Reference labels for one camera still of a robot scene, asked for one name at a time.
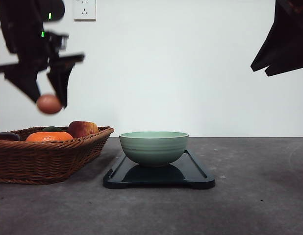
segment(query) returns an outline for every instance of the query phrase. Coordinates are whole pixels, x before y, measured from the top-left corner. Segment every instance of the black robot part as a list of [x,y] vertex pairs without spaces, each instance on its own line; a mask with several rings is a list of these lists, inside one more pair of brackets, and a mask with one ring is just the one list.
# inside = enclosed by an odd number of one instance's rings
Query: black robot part
[[303,68],[303,0],[276,0],[274,24],[251,68],[268,76]]
[[67,106],[67,86],[72,68],[83,54],[59,57],[68,35],[45,32],[43,23],[60,20],[62,0],[0,0],[0,24],[6,47],[17,54],[17,64],[0,65],[0,72],[34,102],[40,96],[37,73],[50,67],[49,80],[62,105]]

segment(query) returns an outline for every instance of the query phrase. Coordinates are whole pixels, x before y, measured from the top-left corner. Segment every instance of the table surface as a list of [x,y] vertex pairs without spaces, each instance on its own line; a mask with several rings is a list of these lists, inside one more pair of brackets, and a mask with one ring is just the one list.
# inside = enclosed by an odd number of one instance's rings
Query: table surface
[[0,184],[0,235],[303,235],[303,138],[189,138],[216,186],[107,189],[118,138],[65,182]]

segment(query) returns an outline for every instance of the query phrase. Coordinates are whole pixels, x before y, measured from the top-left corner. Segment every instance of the green ceramic bowl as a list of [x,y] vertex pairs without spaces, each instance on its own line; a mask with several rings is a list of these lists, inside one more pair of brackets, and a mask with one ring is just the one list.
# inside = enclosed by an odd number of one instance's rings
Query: green ceramic bowl
[[181,132],[131,132],[119,135],[126,156],[143,166],[164,166],[182,156],[188,134]]

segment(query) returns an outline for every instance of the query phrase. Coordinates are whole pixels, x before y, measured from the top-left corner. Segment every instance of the apple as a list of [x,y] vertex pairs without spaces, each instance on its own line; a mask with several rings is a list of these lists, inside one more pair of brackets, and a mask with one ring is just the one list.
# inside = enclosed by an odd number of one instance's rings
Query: apple
[[89,121],[73,121],[68,126],[67,132],[73,138],[80,138],[98,132],[98,127],[95,123]]

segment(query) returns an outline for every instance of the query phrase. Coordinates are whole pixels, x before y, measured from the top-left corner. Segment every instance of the egg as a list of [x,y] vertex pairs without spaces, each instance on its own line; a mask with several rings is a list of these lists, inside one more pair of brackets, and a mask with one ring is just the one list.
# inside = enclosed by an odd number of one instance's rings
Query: egg
[[37,108],[45,114],[55,114],[62,109],[62,104],[58,97],[53,94],[44,94],[36,102]]

